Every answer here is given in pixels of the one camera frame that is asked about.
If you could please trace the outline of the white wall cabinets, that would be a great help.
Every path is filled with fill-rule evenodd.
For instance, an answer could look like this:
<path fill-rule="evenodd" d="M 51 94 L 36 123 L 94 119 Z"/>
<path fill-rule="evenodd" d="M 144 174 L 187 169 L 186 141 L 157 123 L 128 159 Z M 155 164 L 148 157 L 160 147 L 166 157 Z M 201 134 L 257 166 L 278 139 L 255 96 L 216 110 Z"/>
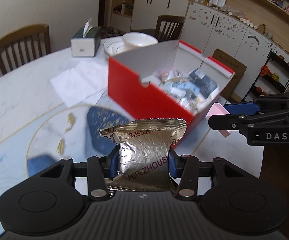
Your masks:
<path fill-rule="evenodd" d="M 134 0 L 131 30 L 155 29 L 161 15 L 185 18 L 181 38 L 211 55 L 237 54 L 251 28 L 289 53 L 289 12 L 269 0 Z"/>

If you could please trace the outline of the red cardboard box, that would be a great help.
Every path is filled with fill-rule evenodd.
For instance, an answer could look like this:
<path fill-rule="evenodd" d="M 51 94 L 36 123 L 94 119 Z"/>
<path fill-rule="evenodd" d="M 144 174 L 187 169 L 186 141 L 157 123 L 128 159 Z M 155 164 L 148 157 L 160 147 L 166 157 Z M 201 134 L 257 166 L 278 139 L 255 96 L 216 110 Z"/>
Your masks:
<path fill-rule="evenodd" d="M 189 74 L 202 70 L 218 83 L 219 92 L 212 99 L 178 97 L 163 89 L 154 73 L 161 68 L 177 68 L 183 77 L 171 82 L 190 81 Z M 234 77 L 234 71 L 213 57 L 205 57 L 194 46 L 173 40 L 136 48 L 109 57 L 108 95 L 134 119 L 181 118 L 189 135 L 205 117 L 211 105 Z"/>

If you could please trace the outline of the light blue sachet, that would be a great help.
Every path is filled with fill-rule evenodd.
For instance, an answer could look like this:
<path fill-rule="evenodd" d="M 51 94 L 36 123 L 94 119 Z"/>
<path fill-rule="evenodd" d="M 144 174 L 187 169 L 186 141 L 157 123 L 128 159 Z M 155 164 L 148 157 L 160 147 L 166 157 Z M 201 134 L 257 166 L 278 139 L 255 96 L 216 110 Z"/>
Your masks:
<path fill-rule="evenodd" d="M 163 89 L 171 92 L 178 97 L 195 99 L 198 97 L 200 88 L 191 81 L 168 81 L 163 85 Z"/>

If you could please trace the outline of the white bowl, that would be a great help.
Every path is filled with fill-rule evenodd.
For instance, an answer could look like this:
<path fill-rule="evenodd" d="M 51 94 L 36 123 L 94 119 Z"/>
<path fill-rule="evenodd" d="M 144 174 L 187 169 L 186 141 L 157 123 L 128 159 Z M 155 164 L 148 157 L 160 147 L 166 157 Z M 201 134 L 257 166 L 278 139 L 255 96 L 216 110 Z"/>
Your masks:
<path fill-rule="evenodd" d="M 142 48 L 146 46 L 155 45 L 158 43 L 158 40 L 155 37 L 148 34 L 137 32 L 124 34 L 122 36 L 122 40 L 124 45 L 130 49 Z"/>

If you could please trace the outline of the gold foil snack bag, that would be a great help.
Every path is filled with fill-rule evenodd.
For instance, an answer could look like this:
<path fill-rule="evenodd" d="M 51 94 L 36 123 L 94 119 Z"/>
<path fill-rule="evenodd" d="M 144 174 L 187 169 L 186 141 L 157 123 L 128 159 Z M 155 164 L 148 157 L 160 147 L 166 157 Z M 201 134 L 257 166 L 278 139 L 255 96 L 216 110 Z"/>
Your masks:
<path fill-rule="evenodd" d="M 109 186 L 126 191 L 170 191 L 168 152 L 187 128 L 183 119 L 142 119 L 99 131 L 119 146 L 117 176 Z"/>

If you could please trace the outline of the white paper napkin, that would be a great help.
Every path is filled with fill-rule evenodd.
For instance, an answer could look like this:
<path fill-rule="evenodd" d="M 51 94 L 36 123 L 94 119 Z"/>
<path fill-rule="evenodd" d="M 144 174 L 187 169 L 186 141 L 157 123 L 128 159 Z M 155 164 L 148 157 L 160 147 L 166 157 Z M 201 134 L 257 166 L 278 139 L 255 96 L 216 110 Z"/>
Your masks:
<path fill-rule="evenodd" d="M 94 105 L 108 87 L 108 67 L 82 61 L 51 79 L 51 84 L 67 107 L 81 102 Z"/>

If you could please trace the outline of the pink snack packet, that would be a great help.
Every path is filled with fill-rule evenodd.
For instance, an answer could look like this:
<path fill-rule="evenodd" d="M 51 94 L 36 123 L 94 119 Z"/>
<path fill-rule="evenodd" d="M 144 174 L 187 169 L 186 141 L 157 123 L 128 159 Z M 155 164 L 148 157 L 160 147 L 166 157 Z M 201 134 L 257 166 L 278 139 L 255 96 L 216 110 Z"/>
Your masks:
<path fill-rule="evenodd" d="M 156 76 L 162 82 L 166 82 L 172 79 L 183 77 L 183 73 L 177 68 L 170 67 L 156 70 L 154 76 Z"/>

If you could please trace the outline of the wooden chair by wall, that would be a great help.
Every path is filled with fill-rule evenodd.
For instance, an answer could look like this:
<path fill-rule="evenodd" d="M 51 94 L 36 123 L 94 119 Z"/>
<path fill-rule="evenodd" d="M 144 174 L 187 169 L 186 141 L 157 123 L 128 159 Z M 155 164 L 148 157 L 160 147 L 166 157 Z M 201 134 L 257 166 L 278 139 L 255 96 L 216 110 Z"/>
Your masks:
<path fill-rule="evenodd" d="M 50 53 L 49 25 L 24 26 L 0 38 L 0 71 L 5 75 Z"/>

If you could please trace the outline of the pink small box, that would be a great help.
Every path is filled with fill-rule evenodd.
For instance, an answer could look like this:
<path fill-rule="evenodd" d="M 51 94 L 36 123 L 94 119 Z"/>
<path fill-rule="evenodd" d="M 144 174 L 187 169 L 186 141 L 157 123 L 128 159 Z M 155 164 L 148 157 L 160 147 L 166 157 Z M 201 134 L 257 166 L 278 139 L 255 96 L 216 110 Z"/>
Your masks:
<path fill-rule="evenodd" d="M 206 114 L 205 118 L 208 121 L 209 127 L 219 131 L 226 138 L 231 135 L 231 128 L 228 128 L 228 117 L 231 114 L 220 103 L 214 103 Z"/>

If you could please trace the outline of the stack of white plates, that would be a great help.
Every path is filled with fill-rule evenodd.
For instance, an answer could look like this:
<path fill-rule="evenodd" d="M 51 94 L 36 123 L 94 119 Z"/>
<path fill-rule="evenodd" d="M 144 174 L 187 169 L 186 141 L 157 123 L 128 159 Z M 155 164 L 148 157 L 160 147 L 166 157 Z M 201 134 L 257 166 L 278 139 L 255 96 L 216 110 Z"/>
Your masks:
<path fill-rule="evenodd" d="M 107 58 L 124 53 L 129 50 L 123 42 L 121 36 L 108 38 L 103 44 L 104 53 Z"/>

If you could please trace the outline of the green white tissue box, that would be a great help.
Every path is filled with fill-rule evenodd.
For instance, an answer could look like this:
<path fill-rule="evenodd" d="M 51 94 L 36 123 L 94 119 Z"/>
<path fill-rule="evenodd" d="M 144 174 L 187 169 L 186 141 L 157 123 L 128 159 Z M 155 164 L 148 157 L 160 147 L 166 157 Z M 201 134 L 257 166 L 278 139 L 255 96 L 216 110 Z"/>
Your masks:
<path fill-rule="evenodd" d="M 72 57 L 94 57 L 101 40 L 101 27 L 92 24 L 90 18 L 71 38 Z"/>

